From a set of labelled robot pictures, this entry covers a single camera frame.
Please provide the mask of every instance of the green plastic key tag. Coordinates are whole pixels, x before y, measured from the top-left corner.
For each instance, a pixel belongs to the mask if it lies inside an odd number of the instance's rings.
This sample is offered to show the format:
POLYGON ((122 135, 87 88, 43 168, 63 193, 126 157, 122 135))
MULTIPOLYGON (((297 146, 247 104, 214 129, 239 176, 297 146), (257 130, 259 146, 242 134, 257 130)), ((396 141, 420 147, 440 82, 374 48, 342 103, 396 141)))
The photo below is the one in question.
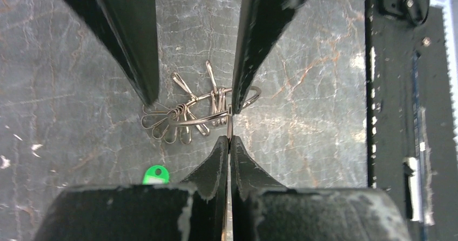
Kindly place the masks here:
POLYGON ((150 167, 143 177, 143 184, 166 184, 169 183, 169 171, 161 165, 150 167))

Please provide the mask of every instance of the metal safety pin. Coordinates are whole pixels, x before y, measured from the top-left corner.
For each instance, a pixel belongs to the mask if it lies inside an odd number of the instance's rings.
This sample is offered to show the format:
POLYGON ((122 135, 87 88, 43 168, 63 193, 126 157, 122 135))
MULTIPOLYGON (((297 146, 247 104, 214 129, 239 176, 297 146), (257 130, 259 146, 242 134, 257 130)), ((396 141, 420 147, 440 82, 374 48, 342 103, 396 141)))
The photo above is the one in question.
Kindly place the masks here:
MULTIPOLYGON (((187 84, 185 83, 185 81, 183 80, 183 78, 180 76, 180 74, 178 74, 177 72, 173 72, 172 73, 172 79, 174 82, 176 82, 187 94, 189 94, 189 96, 191 97, 191 100, 192 101, 195 101, 195 103, 197 103, 197 101, 199 100, 199 97, 197 97, 195 94, 192 93, 191 89, 189 89, 189 87, 187 86, 187 84)), ((188 106, 187 109, 185 109, 185 114, 188 114, 189 117, 191 119, 197 119, 197 117, 191 112, 191 110, 189 109, 192 105, 188 106)), ((199 130, 199 132, 203 135, 203 136, 208 136, 210 135, 210 129, 208 128, 208 126, 206 126, 205 124, 202 124, 202 125, 196 125, 196 128, 197 130, 199 130)))
MULTIPOLYGON (((178 86, 180 86, 190 97, 190 100, 187 103, 178 104, 174 109, 167 109, 167 111, 153 111, 146 112, 145 106, 143 106, 144 116, 141 119, 142 127, 144 129, 152 129, 152 137, 155 139, 163 139, 166 143, 172 144, 176 141, 177 135, 179 134, 180 141, 183 144, 190 144, 192 141, 192 132, 190 127, 196 126, 199 132, 203 136, 208 136, 210 134, 210 129, 205 125, 205 123, 212 123, 213 126, 220 126, 224 124, 229 124, 228 126, 228 137, 232 135, 232 109, 231 105, 227 106, 226 96, 232 92, 232 88, 218 88, 215 82, 213 67, 210 61, 205 62, 208 74, 210 76, 211 84, 213 89, 201 96, 195 95, 183 78, 177 72, 172 73, 172 79, 178 86), (204 118, 197 118, 192 112, 191 107, 197 104, 199 101, 204 99, 211 99, 211 114, 204 118), (147 117, 153 116, 166 116, 164 119, 159 120, 151 126, 146 124, 147 117), (160 130, 162 123, 167 121, 167 126, 164 131, 160 130), (167 133, 172 133, 172 138, 168 138, 167 133)), ((250 91, 255 91, 256 93, 245 100, 242 108, 246 108, 255 102, 260 94, 261 89, 256 86, 250 86, 250 91)))
MULTIPOLYGON (((222 100, 222 95, 219 94, 219 90, 218 90, 218 87, 216 85, 216 81, 215 81, 214 74, 213 74, 213 67, 212 67, 212 64, 210 63, 209 60, 207 60, 205 62, 205 66, 207 67, 207 71, 208 71, 208 74, 210 76, 210 81, 212 82, 212 86, 213 86, 213 90, 211 91, 211 98, 212 98, 211 114, 213 115, 213 114, 216 114, 216 113, 219 113, 219 112, 222 111, 221 105, 222 105, 223 101, 226 102, 226 97, 224 95, 224 100, 222 100)), ((212 125, 214 127, 217 127, 219 125, 222 125, 223 121, 224 120, 222 120, 222 119, 214 120, 214 121, 212 121, 212 125)))

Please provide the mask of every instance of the screw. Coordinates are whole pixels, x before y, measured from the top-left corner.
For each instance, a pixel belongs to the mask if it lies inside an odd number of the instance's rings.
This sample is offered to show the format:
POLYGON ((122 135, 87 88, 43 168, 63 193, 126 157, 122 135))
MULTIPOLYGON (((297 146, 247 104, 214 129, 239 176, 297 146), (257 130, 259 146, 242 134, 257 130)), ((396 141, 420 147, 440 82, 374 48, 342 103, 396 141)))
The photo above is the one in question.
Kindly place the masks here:
POLYGON ((414 5, 414 0, 407 0, 407 6, 409 8, 412 8, 413 5, 414 5))
POLYGON ((429 45, 431 45, 431 39, 429 39, 429 37, 425 37, 421 43, 423 43, 424 46, 428 47, 429 45))

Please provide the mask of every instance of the cable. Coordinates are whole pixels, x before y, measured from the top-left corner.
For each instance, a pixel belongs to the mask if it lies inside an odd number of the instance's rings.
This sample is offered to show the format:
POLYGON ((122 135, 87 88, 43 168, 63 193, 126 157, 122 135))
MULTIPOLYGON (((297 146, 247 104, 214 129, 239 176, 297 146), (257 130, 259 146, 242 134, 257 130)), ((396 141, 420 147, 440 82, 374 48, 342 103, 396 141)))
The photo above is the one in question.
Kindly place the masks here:
POLYGON ((412 6, 409 7, 407 5, 407 2, 408 0, 404 0, 404 4, 405 4, 405 7, 407 9, 407 18, 409 19, 409 21, 414 25, 414 26, 421 26, 423 25, 426 20, 428 19, 428 14, 429 14, 429 3, 430 3, 431 0, 426 0, 426 14, 425 14, 425 17, 422 19, 422 20, 417 20, 415 18, 413 18, 413 13, 412 13, 412 6))

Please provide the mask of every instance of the marble surface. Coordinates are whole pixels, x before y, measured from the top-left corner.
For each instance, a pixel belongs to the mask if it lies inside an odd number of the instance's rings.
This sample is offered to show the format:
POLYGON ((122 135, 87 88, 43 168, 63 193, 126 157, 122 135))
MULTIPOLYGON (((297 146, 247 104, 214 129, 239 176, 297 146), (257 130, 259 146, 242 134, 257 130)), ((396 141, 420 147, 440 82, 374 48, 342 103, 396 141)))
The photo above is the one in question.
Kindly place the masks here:
MULTIPOLYGON (((207 59, 231 86, 239 8, 157 0, 160 104, 187 99, 174 71, 208 92, 207 59)), ((365 186, 364 81, 363 0, 309 0, 257 74, 261 98, 236 116, 235 134, 287 186, 365 186)), ((119 66, 62 0, 0 0, 0 240, 30 240, 69 185, 140 183, 156 164, 180 181, 226 133, 193 129, 191 145, 168 145, 141 115, 119 66)))

